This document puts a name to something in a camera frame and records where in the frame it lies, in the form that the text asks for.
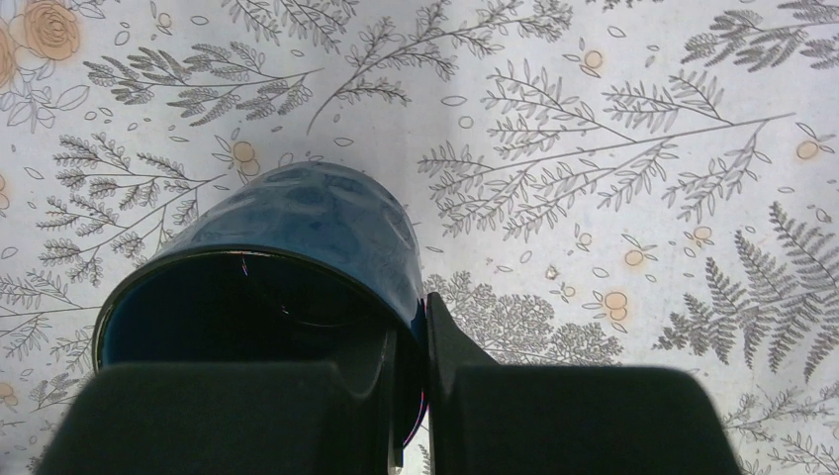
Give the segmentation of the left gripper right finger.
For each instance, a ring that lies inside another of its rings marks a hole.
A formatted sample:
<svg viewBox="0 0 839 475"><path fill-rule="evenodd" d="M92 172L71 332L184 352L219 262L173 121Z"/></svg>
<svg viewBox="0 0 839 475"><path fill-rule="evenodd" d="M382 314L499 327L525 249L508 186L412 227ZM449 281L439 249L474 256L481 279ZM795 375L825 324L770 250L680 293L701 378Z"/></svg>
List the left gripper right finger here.
<svg viewBox="0 0 839 475"><path fill-rule="evenodd" d="M686 372L503 365L427 297L435 474L735 474L715 409Z"/></svg>

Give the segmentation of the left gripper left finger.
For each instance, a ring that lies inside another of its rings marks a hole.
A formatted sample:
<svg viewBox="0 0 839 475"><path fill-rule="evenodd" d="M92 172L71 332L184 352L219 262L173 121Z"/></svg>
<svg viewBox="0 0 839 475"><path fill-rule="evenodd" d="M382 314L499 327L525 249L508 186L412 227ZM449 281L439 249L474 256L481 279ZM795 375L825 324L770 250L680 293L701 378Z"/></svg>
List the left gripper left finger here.
<svg viewBox="0 0 839 475"><path fill-rule="evenodd" d="M386 474L398 337L354 332L323 360L130 363L77 396L41 474Z"/></svg>

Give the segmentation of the dark blue cup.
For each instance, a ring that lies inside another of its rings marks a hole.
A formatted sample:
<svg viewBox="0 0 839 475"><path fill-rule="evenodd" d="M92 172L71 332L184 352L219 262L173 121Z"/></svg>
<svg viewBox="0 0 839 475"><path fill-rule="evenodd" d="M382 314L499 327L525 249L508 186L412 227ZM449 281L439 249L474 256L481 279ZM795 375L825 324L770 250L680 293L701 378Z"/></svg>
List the dark blue cup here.
<svg viewBox="0 0 839 475"><path fill-rule="evenodd" d="M368 324L400 337L396 435L408 442L427 407L416 233L373 178L301 162L235 191L126 277L97 317L92 360L318 360Z"/></svg>

